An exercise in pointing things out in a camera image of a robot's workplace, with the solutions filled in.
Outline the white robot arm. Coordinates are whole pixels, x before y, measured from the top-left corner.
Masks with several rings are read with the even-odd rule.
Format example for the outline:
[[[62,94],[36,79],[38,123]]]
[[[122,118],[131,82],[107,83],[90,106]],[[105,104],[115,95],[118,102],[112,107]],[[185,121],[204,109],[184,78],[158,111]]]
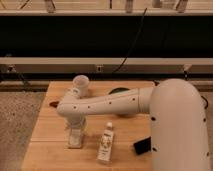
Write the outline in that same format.
[[[57,106],[60,116],[150,115],[152,171],[211,171],[206,113],[190,82],[168,79],[155,87],[87,99],[78,94],[75,88],[67,91]]]

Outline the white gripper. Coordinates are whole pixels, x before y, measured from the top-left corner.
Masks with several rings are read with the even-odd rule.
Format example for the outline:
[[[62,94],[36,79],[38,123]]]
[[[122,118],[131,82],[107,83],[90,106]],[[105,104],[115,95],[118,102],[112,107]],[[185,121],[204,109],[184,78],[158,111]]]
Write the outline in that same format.
[[[80,131],[84,132],[86,126],[86,117],[85,116],[70,116],[66,119],[66,130],[69,131]]]

